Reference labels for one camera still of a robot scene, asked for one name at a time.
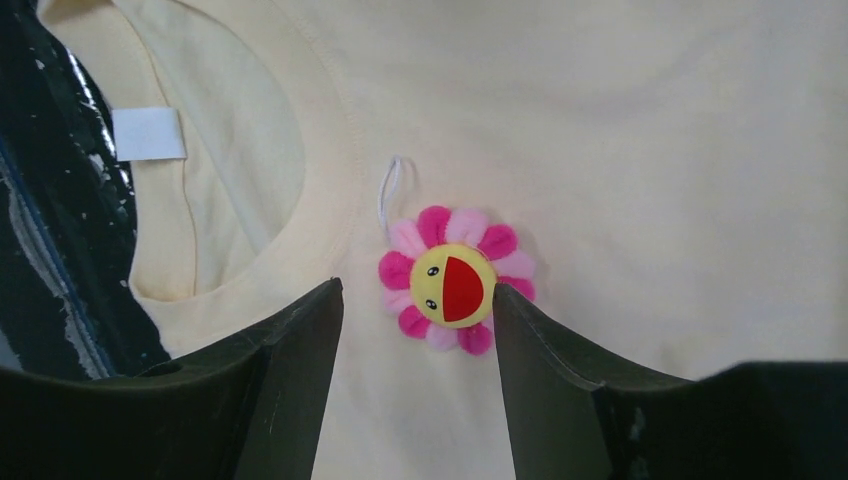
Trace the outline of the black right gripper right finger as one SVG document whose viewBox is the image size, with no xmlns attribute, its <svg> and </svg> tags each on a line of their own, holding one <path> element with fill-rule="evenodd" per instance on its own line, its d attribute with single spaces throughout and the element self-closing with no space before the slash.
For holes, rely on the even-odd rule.
<svg viewBox="0 0 848 480">
<path fill-rule="evenodd" d="M 620 357 L 495 289 L 520 479 L 843 479 L 847 366 L 748 362 L 698 381 Z"/>
</svg>

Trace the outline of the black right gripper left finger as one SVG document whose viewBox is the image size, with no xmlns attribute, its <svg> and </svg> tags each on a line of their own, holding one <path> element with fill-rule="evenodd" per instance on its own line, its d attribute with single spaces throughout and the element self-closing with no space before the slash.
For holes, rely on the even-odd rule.
<svg viewBox="0 0 848 480">
<path fill-rule="evenodd" d="M 307 479 L 343 319 L 330 279 L 268 319 L 134 377 L 3 370 L 5 479 Z"/>
</svg>

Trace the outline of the pink flower smiley brooch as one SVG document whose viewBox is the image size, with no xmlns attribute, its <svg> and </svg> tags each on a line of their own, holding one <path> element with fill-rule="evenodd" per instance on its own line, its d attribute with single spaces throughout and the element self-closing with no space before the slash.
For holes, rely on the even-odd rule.
<svg viewBox="0 0 848 480">
<path fill-rule="evenodd" d="M 391 159 L 377 201 L 389 246 L 378 263 L 385 307 L 404 335 L 438 351 L 482 356 L 494 345 L 496 285 L 535 299 L 536 262 L 513 227 L 479 209 L 433 205 L 414 219 L 389 222 L 401 165 L 401 157 Z"/>
</svg>

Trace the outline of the cream yellow t-shirt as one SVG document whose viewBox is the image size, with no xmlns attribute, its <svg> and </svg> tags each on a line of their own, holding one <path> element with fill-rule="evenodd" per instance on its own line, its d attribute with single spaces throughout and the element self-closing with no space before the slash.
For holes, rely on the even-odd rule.
<svg viewBox="0 0 848 480">
<path fill-rule="evenodd" d="M 512 226 L 551 317 L 697 378 L 847 355 L 843 1 L 42 1 L 134 161 L 129 287 L 173 357 L 342 280 L 316 479 L 510 479 L 496 357 L 384 303 L 377 209 Z"/>
</svg>

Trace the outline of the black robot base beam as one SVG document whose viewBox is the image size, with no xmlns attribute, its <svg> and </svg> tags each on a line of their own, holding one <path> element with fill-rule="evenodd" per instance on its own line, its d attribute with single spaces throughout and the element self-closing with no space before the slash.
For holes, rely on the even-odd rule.
<svg viewBox="0 0 848 480">
<path fill-rule="evenodd" d="M 132 175 L 95 82 L 35 8 L 1 5 L 1 364 L 135 376 L 168 354 L 129 288 Z"/>
</svg>

